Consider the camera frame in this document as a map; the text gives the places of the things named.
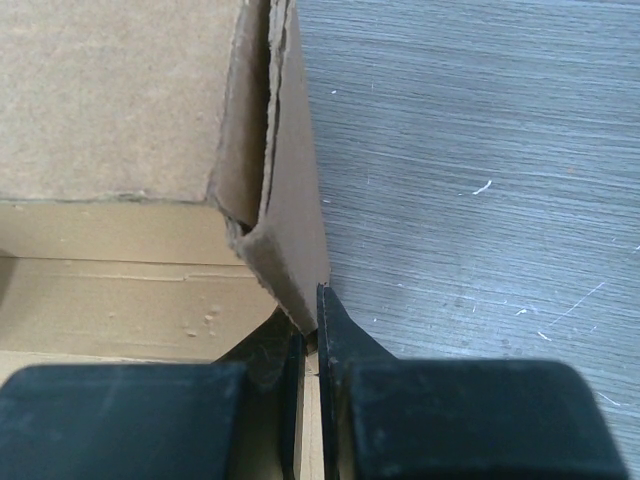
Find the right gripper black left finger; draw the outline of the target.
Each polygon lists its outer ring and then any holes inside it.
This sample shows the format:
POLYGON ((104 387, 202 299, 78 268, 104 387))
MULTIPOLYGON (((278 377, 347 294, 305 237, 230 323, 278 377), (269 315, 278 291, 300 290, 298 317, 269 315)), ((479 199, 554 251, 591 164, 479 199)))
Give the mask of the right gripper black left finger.
POLYGON ((292 479, 304 353, 276 310, 212 363, 25 367, 1 389, 1 475, 292 479))

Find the brown cardboard box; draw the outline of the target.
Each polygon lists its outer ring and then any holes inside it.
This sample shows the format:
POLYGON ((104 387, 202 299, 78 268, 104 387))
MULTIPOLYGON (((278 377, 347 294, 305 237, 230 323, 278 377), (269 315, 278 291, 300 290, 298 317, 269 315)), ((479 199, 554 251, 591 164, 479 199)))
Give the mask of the brown cardboard box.
POLYGON ((329 279, 293 1, 1 5, 1 389, 41 364, 212 363, 329 279))

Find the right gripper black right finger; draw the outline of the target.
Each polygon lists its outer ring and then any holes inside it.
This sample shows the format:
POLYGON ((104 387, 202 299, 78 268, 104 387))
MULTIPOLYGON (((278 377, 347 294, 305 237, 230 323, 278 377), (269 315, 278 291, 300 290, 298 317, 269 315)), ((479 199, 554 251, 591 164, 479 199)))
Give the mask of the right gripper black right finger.
POLYGON ((550 360, 413 359, 317 289, 329 479, 625 479, 583 377, 550 360))

